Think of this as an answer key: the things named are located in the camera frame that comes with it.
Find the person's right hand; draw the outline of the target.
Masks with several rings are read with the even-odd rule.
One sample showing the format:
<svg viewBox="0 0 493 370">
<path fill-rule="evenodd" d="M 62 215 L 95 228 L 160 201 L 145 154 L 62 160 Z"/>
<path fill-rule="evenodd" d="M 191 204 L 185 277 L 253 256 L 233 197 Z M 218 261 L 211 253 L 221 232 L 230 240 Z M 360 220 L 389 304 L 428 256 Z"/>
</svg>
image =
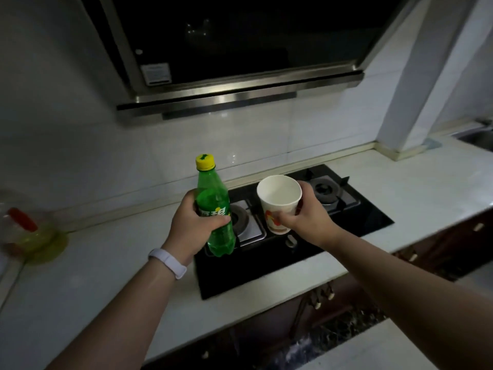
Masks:
<svg viewBox="0 0 493 370">
<path fill-rule="evenodd" d="M 297 214 L 305 217 L 301 228 L 290 228 L 305 241 L 330 251 L 342 234 L 342 229 L 336 225 L 322 204 L 316 198 L 311 185 L 305 181 L 298 181 L 302 188 L 302 198 Z"/>
</svg>

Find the person's left hand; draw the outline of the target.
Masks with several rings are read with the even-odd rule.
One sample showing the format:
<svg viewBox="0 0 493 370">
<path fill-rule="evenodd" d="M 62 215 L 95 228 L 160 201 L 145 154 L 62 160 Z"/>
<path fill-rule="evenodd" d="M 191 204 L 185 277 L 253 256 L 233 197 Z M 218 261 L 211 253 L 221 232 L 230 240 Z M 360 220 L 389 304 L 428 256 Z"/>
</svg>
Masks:
<svg viewBox="0 0 493 370">
<path fill-rule="evenodd" d="M 211 217 L 229 217 L 215 215 Z M 188 266 L 195 254 L 203 248 L 210 236 L 204 236 L 204 217 L 195 210 L 195 189 L 188 191 L 177 208 L 169 230 L 162 245 L 181 264 Z"/>
</svg>

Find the white paper cup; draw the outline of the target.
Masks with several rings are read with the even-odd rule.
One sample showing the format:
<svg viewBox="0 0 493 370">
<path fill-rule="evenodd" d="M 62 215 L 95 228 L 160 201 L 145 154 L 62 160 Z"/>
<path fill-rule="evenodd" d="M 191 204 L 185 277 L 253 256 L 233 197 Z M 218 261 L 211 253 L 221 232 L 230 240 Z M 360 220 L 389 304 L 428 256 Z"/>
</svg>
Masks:
<svg viewBox="0 0 493 370">
<path fill-rule="evenodd" d="M 259 182 L 256 193 L 261 201 L 263 219 L 268 230 L 275 235 L 287 234 L 290 228 L 281 225 L 274 218 L 273 213 L 285 212 L 295 215 L 302 198 L 302 188 L 299 183 L 283 174 L 271 175 Z"/>
</svg>

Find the green plastic soda bottle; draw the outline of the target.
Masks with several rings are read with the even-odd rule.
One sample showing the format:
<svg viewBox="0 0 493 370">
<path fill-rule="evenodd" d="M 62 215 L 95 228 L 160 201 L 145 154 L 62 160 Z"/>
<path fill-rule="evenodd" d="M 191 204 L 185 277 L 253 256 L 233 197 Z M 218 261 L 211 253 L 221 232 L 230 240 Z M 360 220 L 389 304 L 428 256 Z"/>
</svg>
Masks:
<svg viewBox="0 0 493 370">
<path fill-rule="evenodd" d="M 215 215 L 231 217 L 228 189 L 216 168 L 207 172 L 199 172 L 195 201 L 201 217 Z M 216 257 L 231 255 L 236 245 L 232 222 L 230 221 L 230 224 L 213 231 L 207 245 L 212 255 Z"/>
</svg>

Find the person's right forearm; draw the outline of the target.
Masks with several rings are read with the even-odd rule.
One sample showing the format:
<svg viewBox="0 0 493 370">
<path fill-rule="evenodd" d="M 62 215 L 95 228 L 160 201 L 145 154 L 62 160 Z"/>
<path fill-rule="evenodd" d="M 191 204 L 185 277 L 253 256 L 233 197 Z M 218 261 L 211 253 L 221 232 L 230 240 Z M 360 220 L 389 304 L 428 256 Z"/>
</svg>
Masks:
<svg viewBox="0 0 493 370">
<path fill-rule="evenodd" d="M 325 249 L 440 370 L 493 370 L 493 300 L 337 227 Z"/>
</svg>

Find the person's left forearm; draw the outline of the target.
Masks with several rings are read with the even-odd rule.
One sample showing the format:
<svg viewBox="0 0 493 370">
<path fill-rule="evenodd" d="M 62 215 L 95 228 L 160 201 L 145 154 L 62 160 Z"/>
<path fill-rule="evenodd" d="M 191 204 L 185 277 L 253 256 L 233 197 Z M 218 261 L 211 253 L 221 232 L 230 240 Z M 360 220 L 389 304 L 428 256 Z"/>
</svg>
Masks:
<svg viewBox="0 0 493 370">
<path fill-rule="evenodd" d="M 176 282 L 155 257 L 46 370 L 139 370 Z"/>
</svg>

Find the round gas burner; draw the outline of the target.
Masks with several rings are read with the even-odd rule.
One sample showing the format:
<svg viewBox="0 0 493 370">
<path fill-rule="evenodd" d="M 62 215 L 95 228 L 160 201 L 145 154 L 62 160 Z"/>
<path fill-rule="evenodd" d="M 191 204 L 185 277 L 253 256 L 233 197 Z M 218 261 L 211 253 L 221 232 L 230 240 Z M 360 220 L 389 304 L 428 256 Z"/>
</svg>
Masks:
<svg viewBox="0 0 493 370">
<path fill-rule="evenodd" d="M 328 175 L 311 179 L 308 183 L 314 194 L 329 215 L 351 209 L 361 204 L 361 201 L 349 193 Z"/>
<path fill-rule="evenodd" d="M 267 237 L 267 232 L 258 215 L 253 212 L 250 201 L 237 201 L 230 208 L 233 232 L 237 238 L 235 247 L 246 250 L 258 246 Z"/>
</svg>

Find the black glass gas stove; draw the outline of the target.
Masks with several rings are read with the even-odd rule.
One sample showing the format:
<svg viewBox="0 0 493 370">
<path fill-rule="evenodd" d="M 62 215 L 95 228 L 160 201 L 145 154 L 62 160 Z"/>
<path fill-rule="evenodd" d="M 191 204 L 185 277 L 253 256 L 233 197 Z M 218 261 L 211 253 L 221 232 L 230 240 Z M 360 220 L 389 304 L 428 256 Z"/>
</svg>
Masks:
<svg viewBox="0 0 493 370">
<path fill-rule="evenodd" d="M 326 165 L 317 165 L 287 174 L 295 180 L 308 182 L 311 179 L 328 175 L 343 186 L 361 204 L 348 210 L 330 215 L 341 228 L 353 235 L 363 237 L 386 228 L 394 221 L 355 190 L 349 177 L 341 178 Z M 257 183 L 228 190 L 230 203 L 249 200 L 253 212 L 258 215 L 267 237 L 258 246 L 246 250 L 235 248 L 231 255 L 216 257 L 205 246 L 195 255 L 195 270 L 202 300 L 206 300 L 232 290 L 250 281 L 304 261 L 322 252 L 320 248 L 302 240 L 294 231 L 285 235 L 275 235 L 268 230 L 263 219 L 261 201 L 257 196 Z M 296 248 L 285 245 L 286 236 L 292 234 L 298 241 Z"/>
</svg>

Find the yellow bottle cap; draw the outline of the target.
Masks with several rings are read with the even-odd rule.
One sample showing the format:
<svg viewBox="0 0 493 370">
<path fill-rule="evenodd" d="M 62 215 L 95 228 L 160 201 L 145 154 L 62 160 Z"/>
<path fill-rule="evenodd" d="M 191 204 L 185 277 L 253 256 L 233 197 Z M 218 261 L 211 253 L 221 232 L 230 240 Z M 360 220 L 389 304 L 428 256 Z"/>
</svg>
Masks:
<svg viewBox="0 0 493 370">
<path fill-rule="evenodd" d="M 216 164 L 214 156 L 211 154 L 201 154 L 195 159 L 196 169 L 199 172 L 207 172 L 215 169 Z"/>
</svg>

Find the white wristband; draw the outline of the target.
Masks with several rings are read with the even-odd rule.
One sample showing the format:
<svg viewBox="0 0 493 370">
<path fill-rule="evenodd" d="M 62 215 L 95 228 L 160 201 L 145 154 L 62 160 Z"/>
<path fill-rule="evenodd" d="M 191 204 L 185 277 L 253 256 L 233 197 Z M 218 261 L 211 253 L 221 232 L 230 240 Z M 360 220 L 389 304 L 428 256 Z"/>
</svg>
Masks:
<svg viewBox="0 0 493 370">
<path fill-rule="evenodd" d="M 187 272 L 187 267 L 181 264 L 173 255 L 162 248 L 155 248 L 148 258 L 155 258 L 161 261 L 174 275 L 176 280 L 180 280 Z"/>
</svg>

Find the dark wooden base cabinet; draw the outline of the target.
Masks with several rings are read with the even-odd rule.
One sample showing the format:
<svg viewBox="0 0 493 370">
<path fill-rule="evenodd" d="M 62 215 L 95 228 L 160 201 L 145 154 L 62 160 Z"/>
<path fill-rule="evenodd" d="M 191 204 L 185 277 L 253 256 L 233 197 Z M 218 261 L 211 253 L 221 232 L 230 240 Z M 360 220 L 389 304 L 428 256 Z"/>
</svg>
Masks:
<svg viewBox="0 0 493 370">
<path fill-rule="evenodd" d="M 484 228 L 474 232 L 477 223 Z M 410 263 L 412 252 L 418 258 Z M 493 261 L 493 209 L 394 253 L 449 281 Z M 324 295 L 331 283 L 333 300 Z M 386 320 L 388 316 L 347 273 L 310 292 L 150 362 L 141 370 L 292 370 Z M 323 296 L 319 310 L 312 294 Z"/>
</svg>

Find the white sticker label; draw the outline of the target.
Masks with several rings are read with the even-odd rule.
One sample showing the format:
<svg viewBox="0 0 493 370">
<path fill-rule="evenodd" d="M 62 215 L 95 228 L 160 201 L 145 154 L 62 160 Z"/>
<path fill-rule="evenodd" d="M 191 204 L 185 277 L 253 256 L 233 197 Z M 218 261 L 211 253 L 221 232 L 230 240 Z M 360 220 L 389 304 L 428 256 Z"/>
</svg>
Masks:
<svg viewBox="0 0 493 370">
<path fill-rule="evenodd" d="M 140 66 L 145 84 L 147 86 L 159 86 L 172 83 L 172 76 L 167 62 L 152 63 Z"/>
</svg>

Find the steel and glass range hood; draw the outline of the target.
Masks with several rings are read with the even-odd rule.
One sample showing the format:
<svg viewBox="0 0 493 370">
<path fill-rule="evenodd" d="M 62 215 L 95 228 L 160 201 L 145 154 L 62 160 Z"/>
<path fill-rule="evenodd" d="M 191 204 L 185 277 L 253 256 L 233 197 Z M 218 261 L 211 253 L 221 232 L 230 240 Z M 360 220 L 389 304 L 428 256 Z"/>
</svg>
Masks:
<svg viewBox="0 0 493 370">
<path fill-rule="evenodd" d="M 420 0 L 80 0 L 126 90 L 122 122 L 355 87 Z M 169 64 L 147 86 L 140 66 Z"/>
</svg>

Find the steel sink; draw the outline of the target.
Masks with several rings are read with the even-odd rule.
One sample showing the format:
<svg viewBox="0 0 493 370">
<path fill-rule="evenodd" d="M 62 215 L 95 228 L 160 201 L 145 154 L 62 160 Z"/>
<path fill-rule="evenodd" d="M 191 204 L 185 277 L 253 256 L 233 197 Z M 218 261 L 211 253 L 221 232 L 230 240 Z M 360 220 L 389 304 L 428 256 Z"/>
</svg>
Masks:
<svg viewBox="0 0 493 370">
<path fill-rule="evenodd" d="M 493 118 L 477 118 L 479 126 L 453 134 L 453 138 L 493 153 Z"/>
</svg>

